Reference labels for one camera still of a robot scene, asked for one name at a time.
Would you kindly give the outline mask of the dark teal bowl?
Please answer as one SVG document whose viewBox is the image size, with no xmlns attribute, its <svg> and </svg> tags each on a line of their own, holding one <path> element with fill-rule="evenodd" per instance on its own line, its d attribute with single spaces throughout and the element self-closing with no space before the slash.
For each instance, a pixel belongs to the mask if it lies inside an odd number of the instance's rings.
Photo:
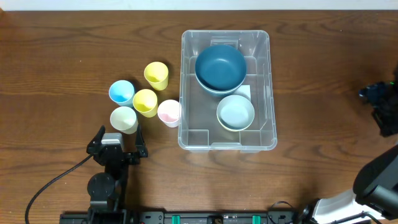
<svg viewBox="0 0 398 224">
<path fill-rule="evenodd" d="M 245 81 L 247 65 L 243 54 L 229 45 L 214 45 L 200 53 L 195 62 L 198 83 L 215 95 L 228 95 Z"/>
</svg>

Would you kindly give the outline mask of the light blue-grey small bowl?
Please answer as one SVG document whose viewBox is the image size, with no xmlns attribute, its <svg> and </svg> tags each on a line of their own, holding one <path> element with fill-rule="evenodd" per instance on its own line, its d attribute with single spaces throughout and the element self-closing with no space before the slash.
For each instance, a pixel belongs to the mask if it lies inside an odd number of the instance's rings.
<svg viewBox="0 0 398 224">
<path fill-rule="evenodd" d="M 232 126 L 250 127 L 254 121 L 255 110 L 251 101 L 245 97 L 229 95 L 218 103 L 216 117 Z"/>
</svg>

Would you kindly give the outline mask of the yellow small bowl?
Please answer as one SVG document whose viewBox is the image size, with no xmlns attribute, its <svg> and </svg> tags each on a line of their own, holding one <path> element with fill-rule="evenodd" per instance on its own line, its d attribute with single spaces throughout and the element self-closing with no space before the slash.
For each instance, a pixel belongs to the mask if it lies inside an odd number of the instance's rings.
<svg viewBox="0 0 398 224">
<path fill-rule="evenodd" d="M 231 131 L 231 132 L 243 131 L 243 130 L 245 130 L 245 129 L 248 128 L 248 126 L 232 126 L 232 125 L 230 125 L 230 124 L 224 122 L 223 120 L 219 120 L 218 122 L 220 123 L 220 125 L 221 125 L 224 129 L 226 129 L 226 130 L 228 130 L 228 131 Z"/>
</svg>

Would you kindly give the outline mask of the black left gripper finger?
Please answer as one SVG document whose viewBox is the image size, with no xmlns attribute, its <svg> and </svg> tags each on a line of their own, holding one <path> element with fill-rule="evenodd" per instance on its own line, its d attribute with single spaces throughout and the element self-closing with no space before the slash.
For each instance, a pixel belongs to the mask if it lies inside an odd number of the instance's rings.
<svg viewBox="0 0 398 224">
<path fill-rule="evenodd" d="M 86 147 L 86 152 L 88 154 L 97 154 L 100 150 L 101 150 L 101 140 L 105 134 L 105 126 L 102 125 L 99 129 L 99 131 L 97 132 L 97 134 L 94 136 L 94 138 L 88 143 L 87 147 Z"/>
<path fill-rule="evenodd" d="M 137 126 L 135 147 L 139 157 L 148 157 L 148 150 L 142 135 L 141 125 Z"/>
</svg>

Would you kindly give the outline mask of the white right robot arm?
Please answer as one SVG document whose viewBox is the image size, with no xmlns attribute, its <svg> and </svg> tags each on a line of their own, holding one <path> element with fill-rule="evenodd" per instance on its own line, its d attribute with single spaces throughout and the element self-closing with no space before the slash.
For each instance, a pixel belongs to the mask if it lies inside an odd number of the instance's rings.
<svg viewBox="0 0 398 224">
<path fill-rule="evenodd" d="M 359 91 L 373 107 L 372 117 L 381 136 L 397 133 L 397 82 L 379 82 Z M 361 223 L 397 219 L 397 146 L 367 163 L 353 188 L 320 199 L 303 212 L 303 223 Z"/>
</svg>

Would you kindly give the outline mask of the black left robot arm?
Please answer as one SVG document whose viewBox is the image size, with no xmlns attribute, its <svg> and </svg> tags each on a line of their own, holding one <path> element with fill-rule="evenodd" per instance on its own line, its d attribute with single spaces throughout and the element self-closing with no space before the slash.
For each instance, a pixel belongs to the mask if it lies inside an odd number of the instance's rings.
<svg viewBox="0 0 398 224">
<path fill-rule="evenodd" d="M 100 127 L 95 137 L 87 145 L 86 152 L 93 157 L 104 172 L 95 174 L 88 182 L 90 208 L 115 212 L 124 203 L 129 166 L 138 165 L 140 159 L 148 156 L 141 127 L 136 131 L 136 150 L 124 151 L 123 136 L 120 133 L 107 133 Z"/>
</svg>

